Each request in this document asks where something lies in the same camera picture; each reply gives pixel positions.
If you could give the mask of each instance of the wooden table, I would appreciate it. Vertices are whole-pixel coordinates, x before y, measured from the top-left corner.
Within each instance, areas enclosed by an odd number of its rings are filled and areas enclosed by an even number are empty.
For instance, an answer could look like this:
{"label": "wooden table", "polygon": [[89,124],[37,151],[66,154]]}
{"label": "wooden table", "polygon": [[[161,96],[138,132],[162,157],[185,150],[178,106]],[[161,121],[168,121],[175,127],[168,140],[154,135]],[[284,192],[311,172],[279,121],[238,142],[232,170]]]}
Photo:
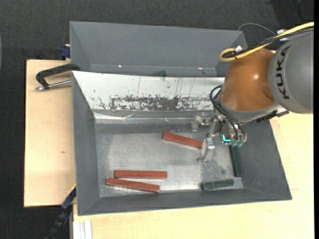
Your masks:
{"label": "wooden table", "polygon": [[[66,63],[27,62],[25,207],[60,205],[75,183],[71,88],[34,91],[37,72]],[[314,238],[313,119],[289,114],[271,120],[290,201],[94,216],[77,216],[74,204],[73,220],[91,220],[94,239]]]}

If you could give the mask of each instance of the cable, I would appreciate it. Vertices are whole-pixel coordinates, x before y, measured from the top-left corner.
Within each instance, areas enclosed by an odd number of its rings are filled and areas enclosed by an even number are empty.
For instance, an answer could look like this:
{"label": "cable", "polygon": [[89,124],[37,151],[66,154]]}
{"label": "cable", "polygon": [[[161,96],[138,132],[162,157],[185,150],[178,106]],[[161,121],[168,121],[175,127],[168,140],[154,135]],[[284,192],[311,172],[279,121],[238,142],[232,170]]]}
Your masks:
{"label": "cable", "polygon": [[[212,103],[213,103],[213,100],[215,100],[215,98],[219,95],[222,86],[223,86],[223,85],[219,85],[219,86],[213,88],[212,91],[210,92],[209,98],[210,98],[210,101],[211,101]],[[213,97],[213,92],[214,92],[215,90],[217,90],[218,88],[220,88],[220,91],[218,91],[218,93]]]}
{"label": "cable", "polygon": [[240,31],[242,28],[244,27],[247,27],[247,26],[257,26],[257,27],[260,27],[262,28],[263,30],[266,30],[268,32],[270,32],[271,34],[273,35],[276,35],[276,33],[272,30],[270,30],[269,28],[265,27],[265,26],[262,26],[260,24],[256,24],[256,23],[246,23],[246,24],[242,24],[239,28],[237,28],[237,31]]}
{"label": "cable", "polygon": [[[212,91],[210,92],[209,98],[210,98],[210,100],[211,100],[211,102],[212,102],[212,104],[213,104],[214,110],[217,109],[220,113],[222,113],[222,114],[226,117],[226,119],[228,120],[228,122],[231,124],[231,126],[233,127],[233,129],[234,129],[234,131],[235,131],[235,134],[236,134],[236,141],[238,141],[238,140],[239,140],[239,134],[238,134],[238,130],[237,130],[236,126],[235,126],[235,124],[238,125],[238,123],[236,123],[235,121],[230,120],[230,119],[229,119],[230,116],[227,115],[227,112],[226,112],[226,111],[222,111],[221,107],[219,107],[219,106],[217,105],[216,101],[215,101],[215,99],[218,97],[219,93],[221,92],[222,86],[223,86],[223,85],[219,85],[219,86],[213,88]],[[214,92],[216,89],[218,89],[218,88],[220,88],[220,90],[219,90],[218,93],[213,97],[213,92]]]}
{"label": "cable", "polygon": [[272,36],[270,38],[267,39],[267,42],[265,44],[261,44],[261,45],[256,45],[256,48],[247,48],[241,52],[236,52],[234,48],[229,48],[229,49],[225,49],[224,51],[222,51],[219,55],[219,59],[221,61],[233,61],[239,58],[243,58],[263,47],[266,47],[267,45],[269,45],[270,43],[274,42],[277,39],[281,39],[284,36],[288,36],[290,34],[293,34],[295,32],[298,32],[302,29],[308,28],[308,27],[313,27],[315,25],[314,22],[309,22],[300,26],[296,26],[294,28],[291,28],[289,30],[287,30],[286,32],[283,32],[281,34],[278,34],[276,36]]}

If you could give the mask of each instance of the red wooden block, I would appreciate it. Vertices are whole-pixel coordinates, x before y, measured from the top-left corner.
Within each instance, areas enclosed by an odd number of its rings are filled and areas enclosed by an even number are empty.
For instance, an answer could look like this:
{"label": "red wooden block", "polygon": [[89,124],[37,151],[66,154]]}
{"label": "red wooden block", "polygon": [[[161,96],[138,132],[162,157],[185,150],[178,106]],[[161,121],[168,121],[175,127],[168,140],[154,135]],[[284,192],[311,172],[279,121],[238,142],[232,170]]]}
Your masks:
{"label": "red wooden block", "polygon": [[169,132],[164,132],[161,138],[166,141],[176,142],[179,144],[183,144],[183,145],[187,145],[187,146],[199,148],[199,149],[201,149],[201,146],[203,144],[203,141],[181,136],[178,134],[169,133]]}
{"label": "red wooden block", "polygon": [[106,185],[120,187],[120,188],[149,191],[153,193],[158,193],[160,191],[159,185],[144,183],[144,182],[137,182],[137,181],[115,179],[115,178],[107,178]]}
{"label": "red wooden block", "polygon": [[167,178],[167,172],[164,171],[132,171],[132,170],[116,170],[115,178],[131,178],[131,179],[161,179]]}

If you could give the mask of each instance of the wooden board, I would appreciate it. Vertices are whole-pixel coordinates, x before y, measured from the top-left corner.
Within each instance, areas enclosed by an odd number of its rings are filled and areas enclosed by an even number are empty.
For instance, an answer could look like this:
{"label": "wooden board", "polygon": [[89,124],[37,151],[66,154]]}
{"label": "wooden board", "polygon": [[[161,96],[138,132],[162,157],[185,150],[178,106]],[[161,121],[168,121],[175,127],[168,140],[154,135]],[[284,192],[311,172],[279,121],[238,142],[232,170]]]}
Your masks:
{"label": "wooden board", "polygon": [[[24,206],[61,205],[75,183],[71,85],[37,92],[37,72],[69,61],[28,60],[25,101]],[[48,77],[70,79],[70,72]]]}

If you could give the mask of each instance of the yellow cable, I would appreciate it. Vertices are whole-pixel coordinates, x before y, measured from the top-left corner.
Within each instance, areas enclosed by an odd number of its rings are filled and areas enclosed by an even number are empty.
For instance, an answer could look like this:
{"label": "yellow cable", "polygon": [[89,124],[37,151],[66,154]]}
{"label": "yellow cable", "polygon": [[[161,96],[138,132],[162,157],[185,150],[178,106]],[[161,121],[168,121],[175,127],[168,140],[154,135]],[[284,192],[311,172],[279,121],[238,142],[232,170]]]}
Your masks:
{"label": "yellow cable", "polygon": [[[306,23],[306,24],[303,24],[303,25],[300,25],[300,26],[296,26],[296,27],[294,27],[294,28],[291,28],[291,29],[287,30],[286,32],[283,32],[283,33],[281,33],[281,34],[276,35],[276,37],[281,37],[281,36],[283,37],[283,36],[285,36],[285,35],[294,33],[294,32],[296,32],[296,31],[305,29],[305,28],[307,28],[307,27],[312,27],[312,26],[314,26],[314,25],[315,25],[315,22],[309,22],[309,23]],[[262,46],[259,46],[259,47],[255,48],[255,49],[249,50],[249,51],[247,51],[247,52],[245,52],[245,53],[242,53],[242,54],[240,54],[240,55],[238,55],[238,56],[234,56],[234,57],[230,57],[230,58],[223,58],[223,55],[224,55],[225,53],[229,52],[229,51],[234,51],[235,49],[234,49],[234,48],[225,49],[225,50],[223,50],[223,51],[220,53],[219,59],[220,59],[221,61],[232,61],[232,60],[235,60],[235,59],[243,58],[243,57],[245,57],[245,56],[247,56],[247,55],[249,55],[249,54],[251,54],[251,53],[253,53],[253,52],[255,52],[255,51],[259,50],[259,49],[261,49],[261,48],[266,47],[267,45],[269,45],[269,44],[271,44],[271,43],[272,43],[272,42],[266,43],[266,44],[264,44],[264,45],[262,45]]]}

